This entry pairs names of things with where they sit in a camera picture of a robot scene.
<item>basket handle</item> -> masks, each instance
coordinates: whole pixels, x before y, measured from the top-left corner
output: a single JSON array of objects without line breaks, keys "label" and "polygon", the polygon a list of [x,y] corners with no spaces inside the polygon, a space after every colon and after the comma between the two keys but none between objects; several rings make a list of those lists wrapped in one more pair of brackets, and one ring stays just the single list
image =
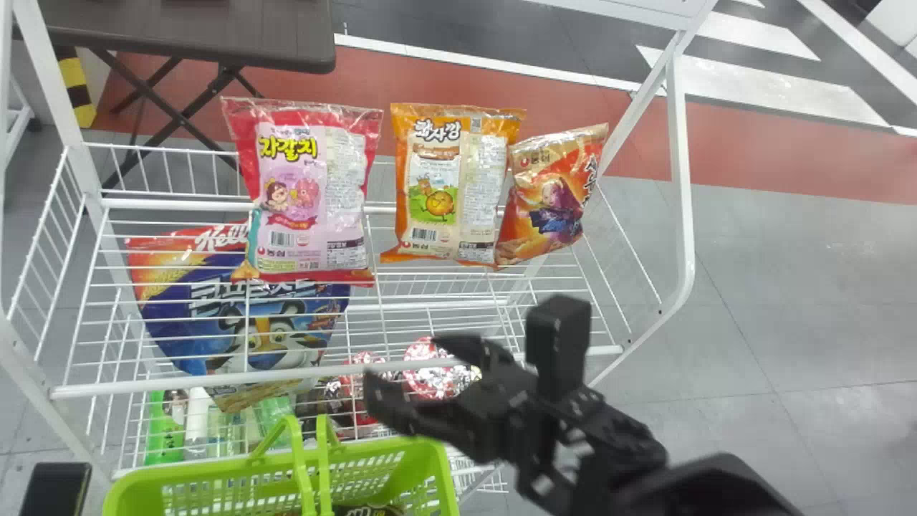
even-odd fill
[{"label": "basket handle", "polygon": [[315,440],[318,442],[318,516],[334,516],[331,507],[331,470],[328,454],[341,446],[337,433],[327,414],[315,419]]},{"label": "basket handle", "polygon": [[[268,435],[264,437],[264,440],[261,441],[261,444],[255,448],[255,451],[249,454],[249,458],[246,459],[246,465],[251,466],[254,463],[263,460],[264,454],[267,453],[268,448],[274,444],[275,441],[283,434],[284,431],[290,432],[290,446],[293,448],[291,455],[293,456],[293,479],[296,481],[296,486],[299,488],[299,492],[302,495],[300,500],[303,503],[303,516],[315,516],[315,504],[312,500],[315,499],[312,491],[312,481],[309,479],[308,468],[305,464],[305,450],[303,450],[303,431],[302,427],[299,425],[299,421],[296,420],[296,417],[292,414],[287,414],[280,421],[277,421],[274,424],[274,427],[271,428],[271,431],[268,432]],[[327,452],[319,446],[319,463],[321,463],[321,457],[325,459],[325,469],[327,469]],[[327,475],[324,475],[326,484],[327,484]],[[326,492],[327,495],[327,507],[328,510],[331,510],[331,497],[330,494]]]}]

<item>red floor stripe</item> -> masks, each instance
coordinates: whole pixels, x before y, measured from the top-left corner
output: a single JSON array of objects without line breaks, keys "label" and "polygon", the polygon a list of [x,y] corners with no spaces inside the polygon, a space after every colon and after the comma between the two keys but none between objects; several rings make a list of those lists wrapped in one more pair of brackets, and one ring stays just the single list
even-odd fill
[{"label": "red floor stripe", "polygon": [[[118,58],[143,77],[164,59]],[[213,78],[215,65],[183,62],[157,87],[175,106],[191,101]],[[307,75],[248,68],[246,77],[268,97],[387,108],[390,102],[523,107],[522,136],[614,123],[630,98],[625,92],[409,58],[337,48],[337,68]],[[108,112],[130,91],[120,77],[108,80],[94,129],[130,132],[137,108]],[[247,95],[239,84],[224,95]],[[167,117],[149,106],[140,125],[151,134]],[[228,140],[217,102],[193,118],[215,140]],[[917,139],[869,129],[783,117],[730,107],[688,104],[692,180],[697,184],[917,204]],[[185,131],[176,133],[185,136]],[[388,124],[380,152],[392,154]],[[668,179],[665,100],[656,99],[612,163],[610,174]]]}]

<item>white floor stripe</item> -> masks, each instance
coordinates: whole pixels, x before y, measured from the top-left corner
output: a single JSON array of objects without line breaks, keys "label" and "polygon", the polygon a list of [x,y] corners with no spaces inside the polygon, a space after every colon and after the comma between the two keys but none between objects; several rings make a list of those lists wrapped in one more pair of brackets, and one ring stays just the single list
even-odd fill
[{"label": "white floor stripe", "polygon": [[892,129],[895,129],[895,132],[902,136],[910,136],[912,138],[917,138],[917,129],[914,128],[905,128],[902,126],[891,126]]},{"label": "white floor stripe", "polygon": [[765,8],[764,4],[758,2],[757,0],[733,0],[734,2],[741,2],[743,4],[749,4],[750,6]]},{"label": "white floor stripe", "polygon": [[872,65],[890,83],[894,84],[911,102],[917,104],[917,78],[908,73],[898,62],[882,51],[876,43],[863,35],[854,26],[837,14],[823,0],[797,0],[812,14],[846,41],[856,53]]},{"label": "white floor stripe", "polygon": [[[637,48],[650,66],[656,63],[662,53],[662,50]],[[692,56],[683,56],[680,63],[685,92],[689,94],[818,117],[889,126],[866,101],[847,86]]]},{"label": "white floor stripe", "polygon": [[564,70],[554,70],[552,68],[543,68],[541,66],[530,66],[518,62],[500,61],[468,54],[448,52],[444,50],[425,49],[423,47],[414,47],[403,45],[401,43],[389,43],[387,41],[378,41],[376,39],[360,38],[359,36],[350,36],[345,34],[335,34],[335,43],[342,47],[352,47],[355,49],[375,50],[390,54],[415,57],[419,59],[428,59],[431,61],[450,62],[453,64],[464,64],[477,68],[486,68],[497,70],[499,72],[520,73],[521,75],[530,75],[532,77],[541,77],[544,79],[553,79],[555,81],[564,81],[567,83],[591,84],[619,90],[636,90],[640,83],[632,81],[621,81],[618,79],[609,79],[606,77],[597,77],[588,73],[567,72]]},{"label": "white floor stripe", "polygon": [[[596,84],[601,87],[624,91],[634,91],[640,87],[640,83],[610,77],[565,72],[540,66],[529,66],[443,50],[424,49],[400,43],[360,38],[358,36],[335,34],[335,43],[344,47],[464,64],[568,83]],[[652,66],[656,62],[660,51],[648,48],[639,49]],[[686,71],[689,72],[686,75],[687,91],[694,95],[821,117],[888,126],[859,95],[846,86],[801,79],[780,73],[763,72],[753,68],[690,56],[686,56],[683,62],[687,66]],[[664,94],[665,92],[660,89],[659,95]]]},{"label": "white floor stripe", "polygon": [[820,61],[805,43],[788,28],[770,25],[754,19],[712,12],[697,31],[698,36],[737,43],[761,50],[789,54]]}]

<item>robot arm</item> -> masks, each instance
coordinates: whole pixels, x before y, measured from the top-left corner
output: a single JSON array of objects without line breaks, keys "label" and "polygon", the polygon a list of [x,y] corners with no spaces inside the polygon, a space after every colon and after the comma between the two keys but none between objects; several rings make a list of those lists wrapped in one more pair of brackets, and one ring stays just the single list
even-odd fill
[{"label": "robot arm", "polygon": [[[589,303],[555,296],[525,321],[525,360],[476,335],[434,342],[476,365],[482,379],[452,399],[412,401],[398,384],[365,378],[369,414],[396,431],[446,441],[477,462],[518,469],[516,488],[555,516],[801,516],[741,459],[717,454],[667,466],[646,425],[582,384]],[[558,447],[577,466],[558,468]]]}]

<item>black table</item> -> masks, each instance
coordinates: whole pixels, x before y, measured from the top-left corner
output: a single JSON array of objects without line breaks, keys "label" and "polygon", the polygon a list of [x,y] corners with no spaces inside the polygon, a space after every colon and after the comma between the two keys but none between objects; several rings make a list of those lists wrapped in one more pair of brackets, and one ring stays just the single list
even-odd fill
[{"label": "black table", "polygon": [[[330,73],[335,68],[328,0],[39,0],[39,5],[54,45],[91,50],[133,85],[135,91],[114,112],[145,97],[170,116],[171,121],[144,143],[149,147],[159,146],[182,127],[207,148],[221,151],[191,117],[233,80],[261,96],[242,76],[246,66],[303,73]],[[115,51],[170,58],[144,81],[115,58]],[[185,59],[215,62],[217,72],[204,91],[179,110],[153,86]],[[235,168],[232,158],[221,157]],[[137,161],[138,154],[130,152],[121,173]],[[118,181],[112,174],[103,188]]]}]

